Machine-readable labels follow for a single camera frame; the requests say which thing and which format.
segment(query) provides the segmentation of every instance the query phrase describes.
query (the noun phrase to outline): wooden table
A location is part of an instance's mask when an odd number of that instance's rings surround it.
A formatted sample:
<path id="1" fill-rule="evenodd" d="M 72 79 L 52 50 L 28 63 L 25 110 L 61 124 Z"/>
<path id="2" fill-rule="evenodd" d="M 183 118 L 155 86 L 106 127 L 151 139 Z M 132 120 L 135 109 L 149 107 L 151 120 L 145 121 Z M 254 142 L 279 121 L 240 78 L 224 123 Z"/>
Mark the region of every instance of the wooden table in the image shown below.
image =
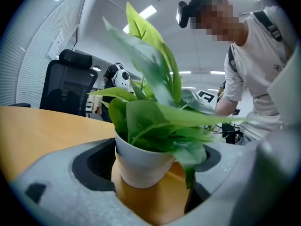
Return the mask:
<path id="1" fill-rule="evenodd" d="M 0 107 L 0 166 L 8 181 L 47 153 L 111 137 L 111 123 L 47 110 Z M 189 191 L 178 163 L 147 189 L 127 185 L 116 163 L 112 181 L 118 198 L 150 224 L 165 224 L 184 215 Z"/>

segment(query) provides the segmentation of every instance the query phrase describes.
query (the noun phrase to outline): man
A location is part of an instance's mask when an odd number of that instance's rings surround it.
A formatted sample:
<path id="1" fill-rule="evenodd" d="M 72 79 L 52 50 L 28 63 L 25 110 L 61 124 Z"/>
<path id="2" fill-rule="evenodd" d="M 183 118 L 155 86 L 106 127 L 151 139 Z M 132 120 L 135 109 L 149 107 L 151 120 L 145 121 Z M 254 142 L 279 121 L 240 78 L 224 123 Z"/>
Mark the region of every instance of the man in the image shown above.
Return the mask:
<path id="1" fill-rule="evenodd" d="M 253 111 L 248 115 L 252 120 L 240 124 L 243 133 L 240 145 L 281 128 L 283 123 L 267 88 L 285 67 L 297 43 L 284 11 L 275 6 L 264 9 L 282 36 L 277 41 L 253 13 L 240 22 L 227 0 L 191 0 L 188 7 L 196 11 L 190 18 L 193 28 L 206 29 L 217 40 L 231 43 L 236 67 L 229 63 L 228 53 L 224 62 L 226 87 L 216 106 L 216 115 L 229 116 L 235 111 L 245 84 L 253 97 Z"/>
<path id="2" fill-rule="evenodd" d="M 103 81 L 104 81 L 104 88 L 111 88 L 114 87 L 112 78 L 118 71 L 118 68 L 116 65 L 119 65 L 121 69 L 123 69 L 123 66 L 121 63 L 115 63 L 114 65 L 110 65 L 107 71 L 105 72 L 103 76 Z M 103 101 L 110 103 L 115 97 L 111 96 L 103 96 Z M 109 116 L 109 109 L 102 103 L 102 118 L 106 122 L 111 122 L 110 116 Z"/>

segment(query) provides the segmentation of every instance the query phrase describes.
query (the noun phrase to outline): potted plant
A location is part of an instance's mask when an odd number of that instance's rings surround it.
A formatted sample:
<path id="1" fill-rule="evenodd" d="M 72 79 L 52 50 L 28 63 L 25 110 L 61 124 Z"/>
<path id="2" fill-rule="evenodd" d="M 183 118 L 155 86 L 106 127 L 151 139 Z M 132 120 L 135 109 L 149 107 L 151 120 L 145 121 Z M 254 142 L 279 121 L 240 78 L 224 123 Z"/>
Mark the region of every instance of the potted plant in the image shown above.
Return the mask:
<path id="1" fill-rule="evenodd" d="M 204 142 L 212 141 L 205 126 L 232 121 L 213 115 L 214 109 L 191 90 L 182 90 L 174 55 L 159 32 L 127 3 L 129 34 L 112 27 L 110 34 L 143 74 L 131 81 L 135 95 L 121 88 L 91 94 L 115 97 L 106 106 L 116 131 L 116 149 L 122 178 L 129 185 L 156 184 L 176 159 L 192 187 L 194 166 L 206 160 Z"/>

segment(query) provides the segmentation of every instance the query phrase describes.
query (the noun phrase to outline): mesh chair back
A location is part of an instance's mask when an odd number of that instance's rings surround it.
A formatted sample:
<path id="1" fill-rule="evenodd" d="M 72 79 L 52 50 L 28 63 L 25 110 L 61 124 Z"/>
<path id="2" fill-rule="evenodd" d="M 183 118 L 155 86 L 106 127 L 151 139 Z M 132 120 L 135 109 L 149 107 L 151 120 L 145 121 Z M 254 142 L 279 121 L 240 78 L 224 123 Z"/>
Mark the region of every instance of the mesh chair back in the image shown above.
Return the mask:
<path id="1" fill-rule="evenodd" d="M 97 79 L 93 69 L 49 63 L 40 109 L 86 116 L 88 94 Z"/>

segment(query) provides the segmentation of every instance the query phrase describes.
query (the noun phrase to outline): chair headrest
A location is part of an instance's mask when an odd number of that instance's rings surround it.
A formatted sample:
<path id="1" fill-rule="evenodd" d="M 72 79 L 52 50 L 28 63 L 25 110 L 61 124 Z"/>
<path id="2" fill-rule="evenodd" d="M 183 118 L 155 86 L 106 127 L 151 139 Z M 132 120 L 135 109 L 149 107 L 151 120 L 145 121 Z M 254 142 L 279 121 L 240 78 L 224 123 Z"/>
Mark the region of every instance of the chair headrest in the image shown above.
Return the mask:
<path id="1" fill-rule="evenodd" d="M 90 68 L 92 66 L 91 55 L 79 54 L 71 51 L 70 49 L 63 50 L 59 55 L 59 60 L 64 64 L 76 67 Z"/>

